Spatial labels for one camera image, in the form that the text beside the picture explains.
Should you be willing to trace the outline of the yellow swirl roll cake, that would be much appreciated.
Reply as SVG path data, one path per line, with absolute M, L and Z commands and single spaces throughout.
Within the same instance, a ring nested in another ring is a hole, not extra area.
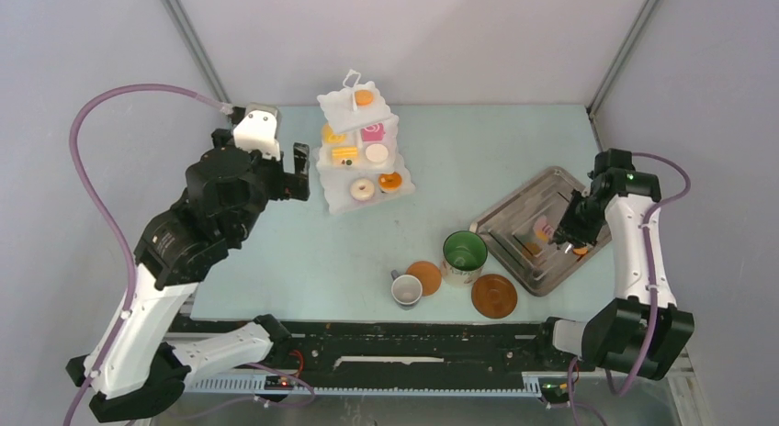
M 322 143 L 324 145 L 343 145 L 346 142 L 344 134 L 336 134 L 328 123 L 322 127 Z

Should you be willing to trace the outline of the white glazed donut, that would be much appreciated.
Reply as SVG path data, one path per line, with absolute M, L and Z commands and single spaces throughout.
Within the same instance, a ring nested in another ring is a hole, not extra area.
M 375 183 L 368 178 L 358 178 L 349 187 L 351 197 L 358 202 L 371 200 L 376 194 Z

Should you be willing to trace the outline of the yellow layered cake slice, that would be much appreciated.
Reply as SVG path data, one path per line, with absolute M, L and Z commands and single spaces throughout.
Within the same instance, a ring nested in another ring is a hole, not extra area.
M 359 161 L 359 149 L 356 146 L 333 147 L 331 150 L 333 165 L 351 166 Z

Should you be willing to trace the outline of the orange glazed donut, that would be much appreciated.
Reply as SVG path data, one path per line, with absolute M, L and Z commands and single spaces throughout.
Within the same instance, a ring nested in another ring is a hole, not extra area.
M 383 193 L 394 193 L 401 188 L 402 184 L 403 178 L 397 172 L 391 174 L 380 174 L 378 176 L 378 187 Z

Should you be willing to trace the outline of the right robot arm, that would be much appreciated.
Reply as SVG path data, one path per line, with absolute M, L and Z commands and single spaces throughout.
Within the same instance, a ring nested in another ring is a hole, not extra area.
M 557 369 L 571 355 L 585 363 L 626 376 L 663 379 L 694 333 L 694 316 L 679 309 L 665 273 L 660 244 L 662 207 L 684 197 L 690 177 L 680 175 L 683 190 L 663 197 L 657 175 L 633 164 L 634 153 L 609 149 L 598 153 L 589 174 L 589 192 L 572 193 L 552 237 L 555 245 L 593 247 L 603 228 L 614 244 L 615 295 L 590 320 L 548 320 L 550 334 L 534 345 L 537 362 Z

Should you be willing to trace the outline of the pink-tipped metal tongs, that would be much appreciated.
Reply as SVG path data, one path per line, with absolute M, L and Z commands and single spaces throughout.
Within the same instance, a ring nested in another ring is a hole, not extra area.
M 535 236 L 541 241 L 546 243 L 547 245 L 555 245 L 559 250 L 564 251 L 565 253 L 573 252 L 574 248 L 570 243 L 562 243 L 562 242 L 554 242 L 553 237 L 555 234 L 555 229 L 552 227 L 552 225 L 548 222 L 548 218 L 546 215 L 541 215 L 539 218 L 536 219 L 536 221 L 533 224 L 533 232 Z

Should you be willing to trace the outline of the white round cream cake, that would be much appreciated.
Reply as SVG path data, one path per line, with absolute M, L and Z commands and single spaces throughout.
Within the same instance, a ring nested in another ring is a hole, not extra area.
M 366 146 L 365 156 L 371 164 L 383 164 L 389 158 L 390 152 L 384 144 L 373 143 Z

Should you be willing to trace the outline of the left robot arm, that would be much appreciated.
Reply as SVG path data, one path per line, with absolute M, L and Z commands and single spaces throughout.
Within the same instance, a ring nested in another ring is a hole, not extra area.
M 293 154 L 289 174 L 281 158 L 224 144 L 186 169 L 182 195 L 149 222 L 130 257 L 112 327 L 92 353 L 66 366 L 77 386 L 94 390 L 89 407 L 97 421 L 151 418 L 200 380 L 239 365 L 287 362 L 290 332 L 268 314 L 198 342 L 164 337 L 211 268 L 241 248 L 268 202 L 308 199 L 310 149 L 298 143 Z

